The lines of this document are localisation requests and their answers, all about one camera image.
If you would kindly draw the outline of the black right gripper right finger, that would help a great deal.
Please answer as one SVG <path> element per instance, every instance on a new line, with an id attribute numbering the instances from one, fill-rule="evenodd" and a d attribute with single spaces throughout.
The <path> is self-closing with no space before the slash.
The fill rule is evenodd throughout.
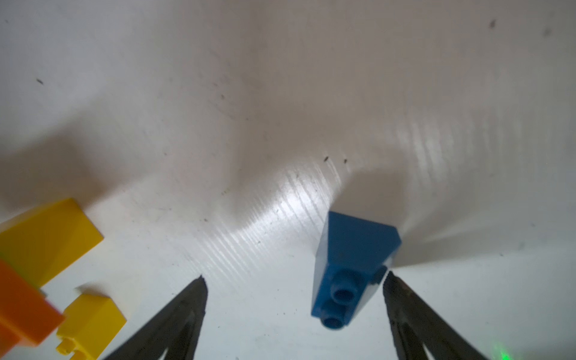
<path id="1" fill-rule="evenodd" d="M 399 359 L 485 358 L 392 271 L 382 293 Z"/>

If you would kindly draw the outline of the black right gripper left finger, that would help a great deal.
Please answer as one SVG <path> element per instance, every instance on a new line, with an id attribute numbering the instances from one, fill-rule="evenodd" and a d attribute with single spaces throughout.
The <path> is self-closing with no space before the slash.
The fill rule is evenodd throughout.
<path id="1" fill-rule="evenodd" d="M 192 359 L 206 314 L 207 299 L 208 287 L 200 276 L 106 358 Z"/>

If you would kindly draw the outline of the yellow lego brick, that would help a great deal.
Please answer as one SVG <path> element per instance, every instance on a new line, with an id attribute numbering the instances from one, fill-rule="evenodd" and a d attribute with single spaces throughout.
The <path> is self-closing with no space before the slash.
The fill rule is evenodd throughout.
<path id="1" fill-rule="evenodd" d="M 125 324 L 111 298 L 84 293 L 64 309 L 56 351 L 72 359 L 98 359 Z"/>
<path id="2" fill-rule="evenodd" d="M 75 199 L 32 208 L 1 224 L 1 260 L 41 288 L 104 240 Z"/>

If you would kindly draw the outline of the small blue lego brick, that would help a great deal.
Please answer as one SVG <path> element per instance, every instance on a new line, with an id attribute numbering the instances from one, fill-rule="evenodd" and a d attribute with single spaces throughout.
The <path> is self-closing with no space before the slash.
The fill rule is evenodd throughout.
<path id="1" fill-rule="evenodd" d="M 330 330 L 348 326 L 377 291 L 400 246 L 395 226 L 329 211 L 316 252 L 311 316 Z"/>

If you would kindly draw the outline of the orange lego brick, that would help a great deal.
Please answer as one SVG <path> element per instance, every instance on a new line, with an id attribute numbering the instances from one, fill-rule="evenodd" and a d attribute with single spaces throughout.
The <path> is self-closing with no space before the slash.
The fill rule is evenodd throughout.
<path id="1" fill-rule="evenodd" d="M 15 347 L 36 347 L 65 317 L 6 262 L 1 262 L 1 356 Z"/>

